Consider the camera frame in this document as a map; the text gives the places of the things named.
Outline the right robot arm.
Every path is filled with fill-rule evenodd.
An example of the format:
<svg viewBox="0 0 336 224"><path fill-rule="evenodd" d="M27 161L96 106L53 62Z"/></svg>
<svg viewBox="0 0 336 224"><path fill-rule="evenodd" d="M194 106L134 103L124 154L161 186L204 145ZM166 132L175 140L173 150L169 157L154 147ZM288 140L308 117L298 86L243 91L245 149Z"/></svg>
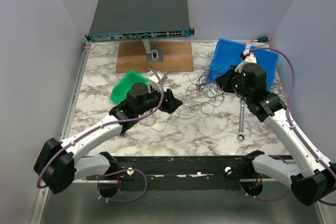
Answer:
<svg viewBox="0 0 336 224"><path fill-rule="evenodd" d="M304 205L311 206L335 191L335 163L308 139L289 113L289 105L266 90L266 72L257 63L248 63L241 72L232 65L215 82L226 93L245 101L248 110L268 127L294 159L290 165L262 151L244 156L242 173L249 178L263 174L286 185Z"/></svg>

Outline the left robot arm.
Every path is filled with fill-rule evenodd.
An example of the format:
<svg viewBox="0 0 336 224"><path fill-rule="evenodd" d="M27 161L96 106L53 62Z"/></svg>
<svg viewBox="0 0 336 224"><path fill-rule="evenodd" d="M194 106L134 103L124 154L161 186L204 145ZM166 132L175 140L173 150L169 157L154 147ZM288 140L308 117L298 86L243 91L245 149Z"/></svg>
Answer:
<svg viewBox="0 0 336 224"><path fill-rule="evenodd" d="M47 140L34 165L38 174L38 188L48 187L54 194L64 191L73 181L94 175L112 179L116 175L116 161L106 153L86 156L105 141L119 136L139 120L156 110L172 114L183 102L172 90L156 91L144 83L135 83L126 98L113 107L97 124L62 141Z"/></svg>

